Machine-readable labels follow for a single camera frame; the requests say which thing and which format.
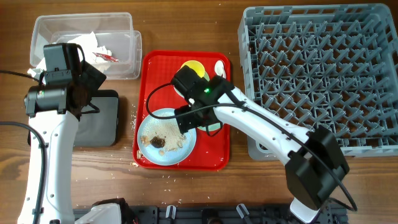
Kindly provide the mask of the mint green bowl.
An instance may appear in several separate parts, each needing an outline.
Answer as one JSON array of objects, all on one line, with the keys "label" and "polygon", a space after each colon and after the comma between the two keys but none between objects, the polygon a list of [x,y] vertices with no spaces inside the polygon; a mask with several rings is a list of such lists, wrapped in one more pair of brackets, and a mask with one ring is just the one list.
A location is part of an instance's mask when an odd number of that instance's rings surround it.
[{"label": "mint green bowl", "polygon": [[217,131],[220,128],[221,128],[221,124],[220,123],[211,124],[209,126],[199,126],[198,127],[198,129],[201,130],[201,131],[208,130],[209,132]]}]

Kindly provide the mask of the red ketchup packet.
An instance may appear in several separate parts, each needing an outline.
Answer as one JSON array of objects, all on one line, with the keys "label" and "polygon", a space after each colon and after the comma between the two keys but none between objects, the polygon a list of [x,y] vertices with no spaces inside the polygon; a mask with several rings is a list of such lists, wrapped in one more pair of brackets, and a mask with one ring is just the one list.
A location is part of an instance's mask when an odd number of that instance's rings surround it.
[{"label": "red ketchup packet", "polygon": [[108,62],[119,62],[118,59],[116,59],[116,58],[114,58],[114,57],[112,57],[112,56],[110,56],[110,55],[101,54],[101,53],[96,53],[96,52],[93,52],[93,54],[94,54],[95,56],[97,56],[97,57],[102,58],[102,59],[105,60],[105,61],[108,61]]}]

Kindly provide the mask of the yellow plastic cup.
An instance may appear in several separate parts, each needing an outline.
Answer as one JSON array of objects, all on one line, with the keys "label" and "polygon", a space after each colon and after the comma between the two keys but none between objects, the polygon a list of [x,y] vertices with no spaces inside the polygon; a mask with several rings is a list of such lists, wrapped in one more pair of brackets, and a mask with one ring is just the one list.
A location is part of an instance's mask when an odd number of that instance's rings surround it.
[{"label": "yellow plastic cup", "polygon": [[183,68],[184,66],[187,66],[187,67],[191,68],[192,70],[194,70],[200,78],[205,77],[205,74],[206,74],[205,67],[201,62],[199,62],[197,60],[189,60],[189,61],[184,62],[181,65],[181,68]]}]

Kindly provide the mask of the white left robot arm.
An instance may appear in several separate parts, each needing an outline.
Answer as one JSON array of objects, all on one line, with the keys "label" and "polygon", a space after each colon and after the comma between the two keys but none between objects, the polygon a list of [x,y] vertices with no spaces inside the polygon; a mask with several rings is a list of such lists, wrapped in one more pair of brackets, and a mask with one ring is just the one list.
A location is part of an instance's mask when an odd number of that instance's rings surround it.
[{"label": "white left robot arm", "polygon": [[74,223],[71,200],[72,154],[82,108],[92,99],[113,99],[118,94],[100,90],[105,75],[90,64],[43,72],[39,84],[25,99],[29,116],[30,163],[25,202],[18,223]]}]

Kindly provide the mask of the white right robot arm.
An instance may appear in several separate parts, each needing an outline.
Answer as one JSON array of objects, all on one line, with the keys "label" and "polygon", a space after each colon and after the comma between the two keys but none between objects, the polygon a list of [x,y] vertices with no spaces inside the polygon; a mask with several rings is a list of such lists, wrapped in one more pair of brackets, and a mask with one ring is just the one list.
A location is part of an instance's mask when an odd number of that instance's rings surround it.
[{"label": "white right robot arm", "polygon": [[188,103],[175,110],[181,133],[206,124],[228,124],[274,153],[285,167],[287,186],[294,196],[290,212],[301,222],[314,221],[331,193],[344,187],[349,166],[329,129],[310,131],[292,124],[219,76],[209,81],[173,77],[171,84]]}]

